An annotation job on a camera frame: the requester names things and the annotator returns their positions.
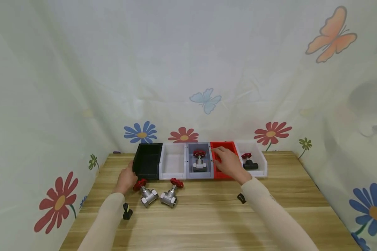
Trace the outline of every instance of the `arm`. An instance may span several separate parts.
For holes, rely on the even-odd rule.
[[[78,251],[110,251],[117,227],[123,218],[124,195],[137,182],[133,173],[133,161],[119,174],[119,179],[111,195],[102,203],[98,216],[82,241]]]
[[[303,228],[270,195],[259,180],[252,178],[242,185],[243,195],[263,220],[281,250],[318,250]]]
[[[263,220],[281,250],[318,251],[303,228],[275,201],[268,189],[242,167],[236,154],[224,147],[212,150],[221,158],[221,163],[214,159],[214,165],[242,186],[246,201]]]
[[[98,216],[78,251],[111,250],[117,227],[123,218],[124,195],[112,193],[103,202]]]

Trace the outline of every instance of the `flower stem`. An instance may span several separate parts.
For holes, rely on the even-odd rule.
[[[74,206],[72,204],[69,205],[71,207],[71,209],[73,210],[74,212],[74,218],[77,219],[77,214],[75,213],[75,209],[74,209]]]
[[[360,235],[360,233],[363,232],[366,226],[367,224],[362,225],[362,227],[358,231],[355,232],[355,235]]]
[[[268,149],[270,148],[271,145],[272,145],[272,142],[269,144],[269,146],[266,148],[265,151],[268,151]]]
[[[303,154],[304,154],[305,151],[306,151],[306,149],[304,149],[303,153],[297,159],[300,159],[303,156]]]

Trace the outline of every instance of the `red flower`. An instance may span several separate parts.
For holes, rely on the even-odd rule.
[[[78,179],[73,180],[72,184],[70,185],[71,179],[73,177],[73,172],[70,172],[67,176],[67,179],[65,180],[64,186],[62,182],[62,178],[58,177],[56,179],[56,182],[54,183],[56,192],[53,188],[50,188],[47,191],[47,195],[50,199],[45,198],[43,199],[39,204],[40,210],[45,210],[48,208],[51,208],[38,222],[35,224],[34,231],[37,233],[42,228],[49,223],[48,227],[46,228],[45,233],[48,234],[53,229],[54,224],[57,220],[57,228],[60,227],[62,219],[67,219],[70,211],[66,207],[66,205],[69,205],[73,211],[74,216],[75,215],[75,209],[72,205],[75,202],[75,199],[77,198],[77,195],[70,195],[70,193],[75,189],[75,187],[78,184]]]
[[[173,138],[168,138],[168,140],[175,140],[174,143],[180,142],[198,142],[197,137],[198,133],[193,133],[194,129],[188,129],[186,131],[186,127],[180,127],[179,132],[171,132],[170,135]]]
[[[292,127],[286,127],[286,122],[281,123],[278,125],[278,122],[274,122],[273,124],[271,122],[268,122],[265,124],[266,130],[263,129],[257,129],[254,133],[255,134],[260,134],[257,136],[254,136],[254,138],[260,138],[257,140],[257,143],[263,142],[263,145],[268,145],[269,141],[271,140],[271,144],[276,144],[278,143],[278,138],[286,138],[289,136],[288,133],[283,133],[287,132],[292,129]]]

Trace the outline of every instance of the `butterfly print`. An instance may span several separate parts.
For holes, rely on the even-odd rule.
[[[344,6],[335,9],[334,14],[325,21],[324,26],[320,29],[320,34],[311,43],[309,43],[306,54],[312,54],[323,48],[323,53],[316,59],[316,63],[324,63],[331,58],[334,53],[338,54],[348,48],[348,46],[357,39],[356,33],[347,33],[345,20],[347,10]]]

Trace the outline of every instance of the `valve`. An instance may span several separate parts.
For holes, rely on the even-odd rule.
[[[250,159],[251,158],[251,153],[245,153],[242,155],[242,158],[246,160],[245,163],[243,163],[243,168],[246,170],[254,170],[258,169],[258,164],[253,163],[253,161]]]
[[[207,171],[207,164],[201,159],[205,156],[205,151],[203,150],[195,150],[193,152],[193,156],[197,157],[197,161],[193,163],[193,171],[194,172],[206,172]]]
[[[175,178],[170,179],[170,183],[172,183],[172,189],[163,192],[160,196],[160,200],[162,203],[170,206],[171,208],[176,206],[177,203],[177,197],[176,197],[176,188],[183,188],[184,184],[180,180],[177,180]]]
[[[156,200],[159,195],[156,192],[155,189],[148,189],[145,187],[147,184],[146,179],[139,180],[133,187],[134,191],[141,190],[141,202],[144,204],[144,206],[147,208],[149,207],[149,204],[151,204],[154,200]]]

